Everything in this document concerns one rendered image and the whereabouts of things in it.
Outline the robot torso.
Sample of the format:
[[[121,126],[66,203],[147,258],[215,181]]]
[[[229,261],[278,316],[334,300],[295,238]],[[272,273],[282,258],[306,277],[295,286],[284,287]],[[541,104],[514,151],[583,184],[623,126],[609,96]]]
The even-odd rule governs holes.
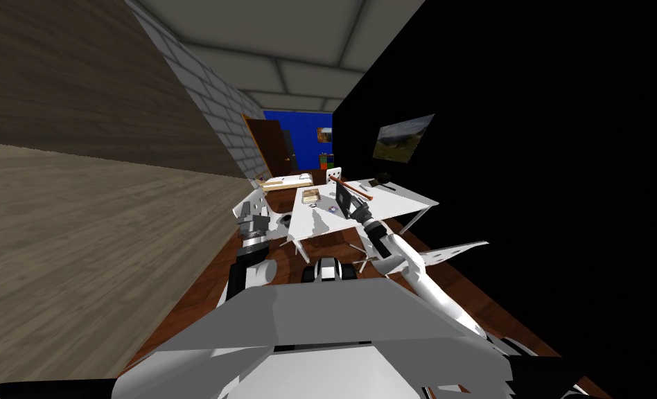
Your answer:
[[[112,399],[442,398],[477,378],[449,375],[445,350],[469,329],[388,278],[243,290],[123,374]]]

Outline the bed with white bedding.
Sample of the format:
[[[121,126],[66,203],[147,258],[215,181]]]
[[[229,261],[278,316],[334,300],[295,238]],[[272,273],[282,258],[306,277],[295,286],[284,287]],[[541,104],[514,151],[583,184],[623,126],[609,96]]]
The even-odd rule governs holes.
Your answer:
[[[313,186],[313,177],[310,173],[270,177],[269,172],[264,171],[255,176],[255,180],[259,184],[261,190],[265,193],[275,190]]]

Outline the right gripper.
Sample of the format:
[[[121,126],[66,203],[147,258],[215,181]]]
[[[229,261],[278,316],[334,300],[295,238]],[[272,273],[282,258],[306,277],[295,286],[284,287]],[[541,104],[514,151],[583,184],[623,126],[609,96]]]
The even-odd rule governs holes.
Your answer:
[[[371,219],[368,203],[353,198],[342,181],[335,181],[335,198],[345,218],[354,219],[358,223],[366,223]]]

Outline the brown door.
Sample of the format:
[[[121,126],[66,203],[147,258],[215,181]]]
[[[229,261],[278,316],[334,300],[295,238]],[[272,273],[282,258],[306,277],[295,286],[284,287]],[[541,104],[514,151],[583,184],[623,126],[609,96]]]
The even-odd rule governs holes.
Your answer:
[[[273,177],[291,175],[298,170],[278,121],[248,118],[244,114],[242,117]]]

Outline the white table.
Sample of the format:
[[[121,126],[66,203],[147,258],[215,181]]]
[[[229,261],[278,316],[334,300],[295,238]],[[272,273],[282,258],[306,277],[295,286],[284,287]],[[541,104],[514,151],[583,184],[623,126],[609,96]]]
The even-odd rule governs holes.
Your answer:
[[[369,210],[376,220],[386,220],[406,215],[406,213],[417,212],[418,215],[401,229],[400,233],[409,229],[430,207],[439,204],[433,199],[393,183],[388,184],[387,188],[371,187],[368,179],[362,179],[349,181],[348,185],[356,189],[359,189],[360,186],[367,189],[366,194],[373,197],[372,201],[368,201]],[[302,204],[301,193],[306,189],[314,188],[319,189],[321,200],[315,204]],[[335,184],[303,187],[297,190],[287,239],[295,244],[306,262],[309,261],[309,257],[302,247],[302,240],[359,226],[355,220],[345,218],[340,210],[335,213],[329,212],[330,206],[338,207],[335,198]]]

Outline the brown wooden stick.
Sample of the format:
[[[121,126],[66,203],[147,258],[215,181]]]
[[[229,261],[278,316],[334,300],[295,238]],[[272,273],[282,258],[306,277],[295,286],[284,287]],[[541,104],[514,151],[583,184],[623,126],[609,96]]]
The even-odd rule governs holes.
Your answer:
[[[362,191],[360,191],[360,190],[358,190],[358,189],[356,189],[356,188],[354,188],[354,187],[349,186],[348,183],[346,183],[346,182],[344,182],[344,181],[342,181],[342,180],[340,180],[340,179],[334,177],[333,175],[329,175],[328,178],[329,178],[331,181],[334,181],[335,183],[339,184],[339,186],[345,187],[345,188],[347,188],[347,189],[349,189],[349,190],[352,190],[353,192],[355,192],[355,193],[357,193],[357,194],[363,196],[363,197],[366,198],[368,201],[372,201],[372,200],[374,199],[372,196],[370,196],[370,195],[368,195],[368,194],[366,194],[366,193],[364,193],[364,192],[362,192]]]

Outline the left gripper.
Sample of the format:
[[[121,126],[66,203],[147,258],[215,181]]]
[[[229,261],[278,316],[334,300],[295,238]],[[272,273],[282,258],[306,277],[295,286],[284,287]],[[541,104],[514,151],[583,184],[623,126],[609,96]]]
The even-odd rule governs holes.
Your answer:
[[[266,235],[269,230],[270,217],[266,215],[253,215],[237,218],[239,226],[238,235],[242,238],[259,238]]]

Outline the landscape picture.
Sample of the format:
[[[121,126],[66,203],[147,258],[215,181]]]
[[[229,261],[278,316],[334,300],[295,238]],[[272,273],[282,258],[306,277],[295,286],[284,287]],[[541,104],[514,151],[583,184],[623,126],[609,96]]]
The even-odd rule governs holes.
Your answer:
[[[434,116],[431,114],[381,127],[372,157],[409,163]]]

